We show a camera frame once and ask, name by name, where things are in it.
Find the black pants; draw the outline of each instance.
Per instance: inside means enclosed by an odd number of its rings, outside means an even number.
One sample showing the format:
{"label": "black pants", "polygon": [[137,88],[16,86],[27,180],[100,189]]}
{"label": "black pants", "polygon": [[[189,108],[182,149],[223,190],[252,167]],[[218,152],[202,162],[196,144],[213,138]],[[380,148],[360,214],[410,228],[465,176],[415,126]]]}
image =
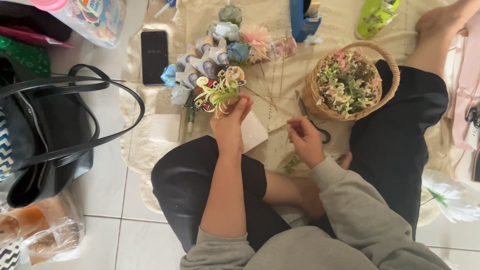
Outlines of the black pants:
{"label": "black pants", "polygon": [[[385,95],[392,84],[392,73],[385,61],[378,61],[376,66]],[[428,160],[423,135],[445,112],[448,95],[439,76],[410,67],[400,70],[395,97],[353,126],[350,170],[371,183],[390,209],[412,225],[415,237],[421,175]],[[215,139],[205,136],[171,150],[152,171],[154,195],[185,252],[196,242],[217,159]],[[290,226],[262,201],[267,187],[263,164],[242,156],[241,168],[247,240],[257,251],[270,237]],[[309,225],[335,237],[326,215]]]}

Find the gray sweatshirt sleeve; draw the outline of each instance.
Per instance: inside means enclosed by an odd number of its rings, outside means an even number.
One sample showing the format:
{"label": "gray sweatshirt sleeve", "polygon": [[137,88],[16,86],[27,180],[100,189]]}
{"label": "gray sweatshirt sleeve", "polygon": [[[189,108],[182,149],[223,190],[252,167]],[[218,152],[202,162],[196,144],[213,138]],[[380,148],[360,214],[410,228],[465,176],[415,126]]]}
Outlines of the gray sweatshirt sleeve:
{"label": "gray sweatshirt sleeve", "polygon": [[255,255],[247,236],[223,238],[210,235],[199,227],[197,244],[180,260],[181,270],[241,270]]}
{"label": "gray sweatshirt sleeve", "polygon": [[331,158],[311,175],[338,240],[362,252],[378,269],[450,269],[427,246],[412,240],[410,224],[360,175]]}

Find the zipper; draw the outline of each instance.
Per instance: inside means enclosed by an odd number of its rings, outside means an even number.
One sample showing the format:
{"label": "zipper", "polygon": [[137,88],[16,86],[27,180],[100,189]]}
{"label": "zipper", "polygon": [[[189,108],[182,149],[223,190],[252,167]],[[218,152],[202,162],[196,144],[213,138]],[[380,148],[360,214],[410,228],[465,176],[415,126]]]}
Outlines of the zipper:
{"label": "zipper", "polygon": [[[35,124],[36,131],[37,131],[38,135],[40,136],[40,139],[42,140],[43,145],[45,146],[46,152],[48,153],[47,141],[46,141],[45,137],[43,136],[42,130],[40,129],[40,125],[38,124],[38,118],[36,116],[35,110],[33,109],[33,106],[28,102],[28,100],[25,98],[25,96],[21,92],[16,93],[16,95],[19,96],[25,102],[25,104],[27,105],[28,113],[30,113],[30,115],[32,116],[33,122]],[[38,179],[39,179],[38,183],[37,183],[38,189],[40,189],[40,186],[42,184],[42,177],[45,174],[45,169],[46,168],[47,168],[47,163],[45,162],[43,164],[42,171],[40,172],[40,176],[38,177]],[[34,169],[35,170],[34,170],[34,173],[32,175],[32,180],[30,180],[30,183],[28,184],[28,187],[25,190],[25,192],[29,191],[30,188],[32,187],[33,183],[35,182],[35,177],[36,177],[36,172],[37,172],[36,166],[35,166]]]}

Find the wicker basket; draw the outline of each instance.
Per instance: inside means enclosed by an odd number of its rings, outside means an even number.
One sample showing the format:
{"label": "wicker basket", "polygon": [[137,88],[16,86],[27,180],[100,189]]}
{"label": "wicker basket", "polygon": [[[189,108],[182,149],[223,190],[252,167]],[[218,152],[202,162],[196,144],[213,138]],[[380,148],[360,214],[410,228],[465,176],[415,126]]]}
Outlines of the wicker basket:
{"label": "wicker basket", "polygon": [[[384,48],[369,41],[359,41],[359,42],[352,43],[346,46],[345,48],[343,48],[343,51],[356,48],[356,47],[371,48],[377,51],[378,53],[380,53],[381,56],[383,56],[383,58],[386,60],[386,62],[390,66],[390,69],[392,70],[392,73],[393,73],[393,83],[392,83],[392,87],[390,88],[390,91],[381,100],[382,84],[379,84],[378,89],[375,93],[375,105],[369,108],[366,108],[362,111],[353,113],[347,118],[345,118],[344,115],[341,115],[340,113],[329,109],[324,102],[322,102],[320,105],[317,105],[317,101],[320,99],[320,93],[318,91],[318,84],[317,84],[317,75],[325,59],[329,55],[333,54],[333,53],[330,53],[318,61],[312,73],[309,75],[307,82],[305,83],[305,88],[303,89],[303,101],[305,102],[305,106],[308,108],[308,111],[315,117],[318,117],[320,119],[337,119],[337,120],[343,120],[343,121],[358,120],[362,117],[369,115],[371,112],[378,110],[395,95],[395,92],[400,83],[400,71],[398,70],[398,65],[396,64],[393,57]],[[370,65],[378,74],[377,68],[372,62],[370,62],[367,59],[363,60],[362,62],[364,64]]]}

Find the plastic container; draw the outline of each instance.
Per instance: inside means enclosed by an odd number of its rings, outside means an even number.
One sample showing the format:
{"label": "plastic container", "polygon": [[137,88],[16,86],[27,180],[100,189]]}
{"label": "plastic container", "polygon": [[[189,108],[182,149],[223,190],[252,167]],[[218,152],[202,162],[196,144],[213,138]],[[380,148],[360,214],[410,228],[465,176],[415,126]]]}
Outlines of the plastic container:
{"label": "plastic container", "polygon": [[123,28],[123,0],[29,0],[95,45],[114,48]]}

